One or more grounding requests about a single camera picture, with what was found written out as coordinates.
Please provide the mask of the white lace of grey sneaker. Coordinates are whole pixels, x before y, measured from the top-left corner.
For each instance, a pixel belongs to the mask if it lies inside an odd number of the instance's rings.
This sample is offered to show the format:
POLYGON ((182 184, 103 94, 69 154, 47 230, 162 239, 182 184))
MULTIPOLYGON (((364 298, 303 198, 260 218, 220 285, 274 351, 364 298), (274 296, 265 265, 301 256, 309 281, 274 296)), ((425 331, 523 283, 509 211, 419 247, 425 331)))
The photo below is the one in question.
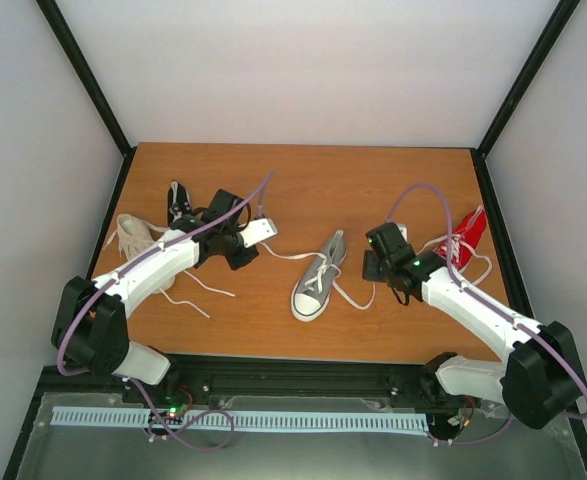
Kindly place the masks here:
POLYGON ((305 253, 299 253, 299 254, 294 254, 294 255, 280 255, 280 254, 276 253, 267 243, 261 242, 260 245, 262 247, 264 247, 270 255, 272 255, 276 258, 279 258, 279 259, 283 259, 283 260, 302 260, 302 259, 305 259, 305 258, 308 258, 311 256, 315 256, 315 257, 320 258, 321 264, 318 267, 318 272, 311 276, 311 279, 309 281, 310 285, 316 284, 318 288, 324 287, 323 276, 326 274, 327 271, 334 270, 337 272, 337 275, 331 281, 331 285, 339 293, 339 295, 342 296, 352 307, 354 307, 355 309, 360 310, 360 311, 365 311, 373 305, 374 300, 375 300, 375 296, 376 296, 376 287, 375 286, 372 287, 371 298, 369 299, 369 301, 366 304, 364 304, 364 305, 358 304, 337 283, 337 279, 342 274, 342 271, 340 270, 340 268, 337 265, 330 263, 328 260, 328 257, 326 255, 324 255, 323 253, 305 252, 305 253))

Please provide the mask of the grey low-top sneaker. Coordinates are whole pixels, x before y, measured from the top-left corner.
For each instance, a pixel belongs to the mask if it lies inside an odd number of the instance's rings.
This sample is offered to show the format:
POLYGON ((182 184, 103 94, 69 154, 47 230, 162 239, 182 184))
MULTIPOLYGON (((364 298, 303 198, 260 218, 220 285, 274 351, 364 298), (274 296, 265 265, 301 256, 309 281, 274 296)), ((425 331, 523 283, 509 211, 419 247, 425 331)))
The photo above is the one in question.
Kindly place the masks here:
POLYGON ((302 322, 319 317, 327 308, 333 281, 347 254, 343 230, 336 230, 296 283, 291 295, 293 316, 302 322))

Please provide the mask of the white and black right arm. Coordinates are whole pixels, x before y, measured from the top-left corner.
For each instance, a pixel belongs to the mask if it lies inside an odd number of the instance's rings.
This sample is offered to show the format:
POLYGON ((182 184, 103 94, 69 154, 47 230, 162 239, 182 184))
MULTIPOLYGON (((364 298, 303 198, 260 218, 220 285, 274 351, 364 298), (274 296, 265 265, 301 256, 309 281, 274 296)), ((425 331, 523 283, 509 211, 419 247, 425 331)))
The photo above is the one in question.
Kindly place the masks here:
POLYGON ((540 430, 586 390, 571 331, 554 321, 527 318, 449 270, 433 252, 417 254, 403 227, 384 223, 366 234, 362 276, 386 283, 398 302, 423 302, 456 320, 496 355, 495 361, 444 353, 425 366, 428 400, 469 396, 497 402, 527 427, 540 430))

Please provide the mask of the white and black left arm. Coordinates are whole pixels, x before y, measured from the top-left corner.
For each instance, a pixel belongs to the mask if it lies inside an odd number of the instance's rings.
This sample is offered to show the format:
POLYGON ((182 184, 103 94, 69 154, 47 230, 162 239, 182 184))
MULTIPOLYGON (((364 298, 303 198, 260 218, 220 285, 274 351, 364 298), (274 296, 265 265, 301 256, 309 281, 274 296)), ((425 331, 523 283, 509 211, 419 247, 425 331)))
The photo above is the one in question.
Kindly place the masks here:
POLYGON ((181 378, 161 351, 130 339, 127 321, 150 296, 165 292, 177 274, 212 256, 237 270, 257 257, 257 244, 277 233, 264 216, 240 223, 248 201, 225 190, 206 208, 194 208, 188 191, 172 182, 166 227, 120 215, 114 237, 126 262, 93 279, 75 277, 64 287, 52 332, 57 368, 64 376, 92 373, 145 383, 159 402, 174 400, 181 378))

